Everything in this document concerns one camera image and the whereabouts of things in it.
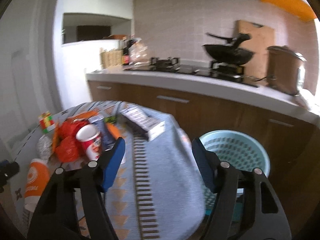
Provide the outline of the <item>red white paper cup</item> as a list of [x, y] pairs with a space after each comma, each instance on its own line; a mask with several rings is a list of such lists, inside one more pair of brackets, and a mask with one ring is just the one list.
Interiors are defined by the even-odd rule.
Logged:
[[80, 128], [76, 134], [76, 139], [80, 142], [90, 161], [99, 159], [101, 155], [101, 135], [95, 125], [88, 124]]

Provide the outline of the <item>polka dot white paper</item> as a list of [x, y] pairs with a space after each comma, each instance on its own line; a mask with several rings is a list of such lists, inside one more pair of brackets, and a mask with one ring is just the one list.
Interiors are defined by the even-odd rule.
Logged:
[[52, 140], [46, 135], [43, 135], [38, 140], [37, 151], [39, 153], [39, 158], [45, 162], [48, 162], [52, 155], [52, 144]]

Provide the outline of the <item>orange foil snack wrapper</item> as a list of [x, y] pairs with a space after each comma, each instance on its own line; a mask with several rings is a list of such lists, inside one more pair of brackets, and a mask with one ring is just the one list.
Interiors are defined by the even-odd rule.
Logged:
[[80, 113], [78, 115], [68, 117], [67, 120], [70, 122], [74, 122], [75, 120], [78, 120], [78, 119], [89, 119], [93, 116], [97, 116], [98, 114], [99, 113], [96, 111], [88, 111], [88, 112], [84, 112], [84, 113]]

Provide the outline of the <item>light blue trash basket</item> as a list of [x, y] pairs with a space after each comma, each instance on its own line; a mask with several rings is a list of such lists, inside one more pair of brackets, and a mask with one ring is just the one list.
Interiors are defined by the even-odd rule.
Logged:
[[[266, 176], [270, 173], [270, 159], [266, 150], [259, 141], [245, 133], [215, 130], [200, 136], [200, 141], [206, 150], [239, 170], [251, 171], [258, 167]], [[211, 180], [213, 173], [205, 154], [195, 149], [192, 152], [203, 179], [206, 215], [210, 215], [216, 201], [216, 194], [213, 193], [215, 185]]]

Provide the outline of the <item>wooden kitchen cabinet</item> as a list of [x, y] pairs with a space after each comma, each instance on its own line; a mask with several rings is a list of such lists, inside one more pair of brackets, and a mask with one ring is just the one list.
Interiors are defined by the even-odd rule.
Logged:
[[318, 134], [306, 121], [226, 99], [103, 81], [89, 81], [88, 86], [95, 101], [126, 101], [173, 115], [191, 139], [218, 129], [252, 136], [269, 155], [271, 181], [281, 180]]

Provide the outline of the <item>orange white paper box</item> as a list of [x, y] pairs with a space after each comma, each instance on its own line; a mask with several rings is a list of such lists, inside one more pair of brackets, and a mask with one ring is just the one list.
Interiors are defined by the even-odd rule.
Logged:
[[24, 194], [24, 208], [34, 212], [50, 179], [47, 163], [39, 158], [33, 159], [29, 165], [27, 183]]

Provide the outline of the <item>red plastic bag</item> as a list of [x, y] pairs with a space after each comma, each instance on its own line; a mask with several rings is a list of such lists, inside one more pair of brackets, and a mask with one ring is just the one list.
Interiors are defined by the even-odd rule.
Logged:
[[60, 162], [73, 162], [85, 155], [80, 142], [76, 139], [76, 134], [87, 124], [87, 120], [66, 120], [58, 127], [57, 135], [61, 141], [54, 152]]

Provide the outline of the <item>rubik's cube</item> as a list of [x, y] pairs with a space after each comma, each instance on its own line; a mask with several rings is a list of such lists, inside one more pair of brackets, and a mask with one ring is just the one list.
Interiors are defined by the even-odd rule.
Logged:
[[39, 117], [39, 124], [44, 134], [49, 133], [54, 130], [55, 122], [52, 118], [52, 115], [49, 111], [42, 113]]

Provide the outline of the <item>patterned yellow chip wrapper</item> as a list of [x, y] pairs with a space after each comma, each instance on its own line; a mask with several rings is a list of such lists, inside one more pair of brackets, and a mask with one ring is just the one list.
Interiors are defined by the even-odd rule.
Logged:
[[53, 134], [53, 138], [52, 138], [52, 154], [55, 153], [55, 150], [56, 150], [57, 146], [59, 145], [59, 142], [60, 142], [60, 138], [59, 138], [59, 123], [57, 122], [55, 124], [54, 134]]

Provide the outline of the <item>patterned blue tablecloth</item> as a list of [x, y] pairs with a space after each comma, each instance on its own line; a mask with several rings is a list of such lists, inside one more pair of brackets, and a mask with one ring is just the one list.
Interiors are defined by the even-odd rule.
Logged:
[[[120, 123], [127, 102], [98, 101], [71, 107], [53, 116], [62, 123], [88, 111], [119, 118], [116, 127], [125, 139], [125, 161], [113, 186], [102, 195], [119, 239], [188, 239], [200, 226], [204, 213], [201, 176], [184, 131], [172, 115], [140, 107], [165, 122], [165, 132], [152, 141]], [[22, 233], [27, 234], [32, 213], [25, 209], [24, 194], [31, 161], [39, 157], [37, 143], [43, 135], [36, 126], [16, 150], [20, 172], [12, 179], [11, 195]]]

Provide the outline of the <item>orange carrot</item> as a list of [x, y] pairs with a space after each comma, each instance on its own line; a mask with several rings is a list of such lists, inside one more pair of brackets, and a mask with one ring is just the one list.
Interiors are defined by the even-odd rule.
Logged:
[[120, 130], [114, 124], [107, 122], [106, 127], [115, 140], [117, 140], [119, 137], [122, 137]]

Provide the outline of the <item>white blue milk carton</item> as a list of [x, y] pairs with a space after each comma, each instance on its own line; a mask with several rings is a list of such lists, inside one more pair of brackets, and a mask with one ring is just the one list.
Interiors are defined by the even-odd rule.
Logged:
[[120, 111], [124, 122], [147, 141], [165, 132], [165, 121], [147, 115], [141, 108], [130, 106]]

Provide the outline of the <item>black gas stove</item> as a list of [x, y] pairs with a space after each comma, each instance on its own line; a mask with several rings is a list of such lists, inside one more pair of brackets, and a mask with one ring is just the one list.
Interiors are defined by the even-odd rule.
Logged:
[[208, 67], [182, 64], [180, 58], [160, 59], [152, 57], [147, 64], [136, 64], [124, 67], [125, 71], [162, 72], [210, 77], [258, 88], [255, 77], [247, 77], [243, 66], [210, 61]]

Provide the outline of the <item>beige utensil basket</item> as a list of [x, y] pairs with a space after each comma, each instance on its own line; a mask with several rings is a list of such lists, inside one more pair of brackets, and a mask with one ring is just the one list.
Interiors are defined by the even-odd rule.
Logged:
[[123, 64], [123, 51], [119, 49], [100, 49], [100, 62], [103, 69], [116, 67]]

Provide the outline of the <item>dark soy sauce bottle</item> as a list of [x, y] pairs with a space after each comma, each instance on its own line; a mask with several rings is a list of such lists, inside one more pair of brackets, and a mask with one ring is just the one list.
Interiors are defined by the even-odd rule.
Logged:
[[130, 62], [129, 47], [127, 44], [127, 40], [123, 40], [122, 64], [124, 66], [127, 66], [127, 65], [129, 65], [129, 62]]

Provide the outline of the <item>brown rice cooker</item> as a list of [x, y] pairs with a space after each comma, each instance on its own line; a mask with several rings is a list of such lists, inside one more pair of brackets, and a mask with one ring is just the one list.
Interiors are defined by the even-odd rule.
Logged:
[[267, 48], [267, 83], [269, 87], [289, 95], [303, 89], [306, 59], [288, 46]]

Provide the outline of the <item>black wok pan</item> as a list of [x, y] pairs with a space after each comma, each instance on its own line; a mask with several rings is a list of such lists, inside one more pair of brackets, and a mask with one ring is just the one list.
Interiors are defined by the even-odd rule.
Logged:
[[246, 48], [241, 48], [242, 42], [250, 40], [250, 34], [239, 33], [236, 37], [221, 37], [211, 33], [207, 36], [225, 40], [226, 44], [204, 44], [206, 53], [217, 63], [227, 63], [241, 66], [248, 63], [254, 52]]

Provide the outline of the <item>clear plastic bag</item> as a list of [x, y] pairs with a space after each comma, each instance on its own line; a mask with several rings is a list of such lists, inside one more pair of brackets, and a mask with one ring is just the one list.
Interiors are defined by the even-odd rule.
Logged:
[[129, 65], [140, 66], [149, 64], [148, 47], [141, 38], [129, 40]]

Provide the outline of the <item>wooden cutting board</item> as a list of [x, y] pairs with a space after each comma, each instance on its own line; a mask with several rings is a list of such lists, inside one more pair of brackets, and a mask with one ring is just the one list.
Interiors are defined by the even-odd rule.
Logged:
[[250, 61], [244, 64], [245, 75], [261, 79], [267, 74], [267, 48], [275, 45], [275, 30], [266, 25], [237, 20], [238, 33], [249, 34], [251, 39], [240, 44], [241, 48], [254, 52]]

